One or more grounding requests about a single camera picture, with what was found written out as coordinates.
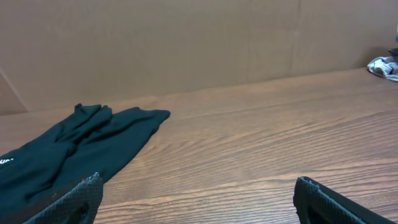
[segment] clothing tag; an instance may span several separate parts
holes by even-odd
[[[9,162],[11,160],[14,160],[14,158],[11,158],[11,159],[0,159],[0,164],[5,164],[6,162]]]

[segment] cloth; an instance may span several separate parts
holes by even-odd
[[[106,182],[141,150],[169,111],[75,106],[35,140],[0,156],[0,217],[99,172]]]
[[[371,61],[368,70],[382,78],[398,82],[398,63],[393,57],[378,57]]]

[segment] wall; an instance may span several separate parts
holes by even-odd
[[[397,8],[396,0],[2,0],[0,114],[364,67],[397,47]]]

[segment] white fabric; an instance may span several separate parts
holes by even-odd
[[[398,82],[398,63],[393,57],[378,57],[368,65],[371,73]]]

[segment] folded garment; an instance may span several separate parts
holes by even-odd
[[[368,70],[382,78],[398,82],[398,63],[393,57],[378,57],[371,61]]]
[[[20,149],[0,156],[0,217],[98,172],[103,182],[141,150],[164,110],[75,106],[75,112]]]

